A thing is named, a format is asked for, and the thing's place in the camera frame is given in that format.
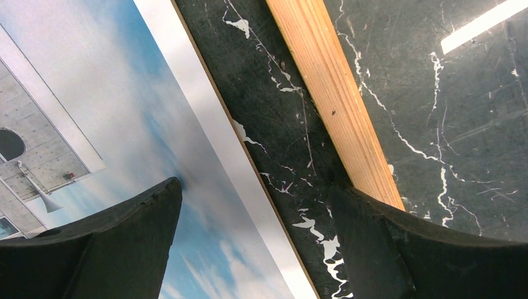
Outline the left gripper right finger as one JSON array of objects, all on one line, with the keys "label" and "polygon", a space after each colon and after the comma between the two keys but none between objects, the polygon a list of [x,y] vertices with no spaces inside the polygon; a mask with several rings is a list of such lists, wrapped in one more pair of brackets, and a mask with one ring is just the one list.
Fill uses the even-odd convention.
[{"label": "left gripper right finger", "polygon": [[354,189],[329,203],[355,298],[526,298],[527,244],[451,230]]}]

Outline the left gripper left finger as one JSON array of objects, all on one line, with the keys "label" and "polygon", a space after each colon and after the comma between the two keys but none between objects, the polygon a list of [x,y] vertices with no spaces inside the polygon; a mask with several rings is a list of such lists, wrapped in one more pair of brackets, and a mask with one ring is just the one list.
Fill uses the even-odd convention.
[{"label": "left gripper left finger", "polygon": [[157,298],[182,206],[171,177],[30,239],[1,241],[2,298]]}]

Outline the building and sky photo board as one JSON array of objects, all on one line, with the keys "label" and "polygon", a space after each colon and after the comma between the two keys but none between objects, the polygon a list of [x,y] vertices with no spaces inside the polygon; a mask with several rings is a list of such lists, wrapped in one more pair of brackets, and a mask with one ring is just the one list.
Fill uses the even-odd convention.
[{"label": "building and sky photo board", "polygon": [[316,298],[171,1],[2,1],[1,241],[171,177],[157,298]]}]

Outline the yellow wooden picture frame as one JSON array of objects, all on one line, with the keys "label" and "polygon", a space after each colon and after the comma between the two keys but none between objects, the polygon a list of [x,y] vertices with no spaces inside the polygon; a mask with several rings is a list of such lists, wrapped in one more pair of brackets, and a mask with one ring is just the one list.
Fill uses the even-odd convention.
[{"label": "yellow wooden picture frame", "polygon": [[354,187],[405,210],[323,1],[267,1]]}]

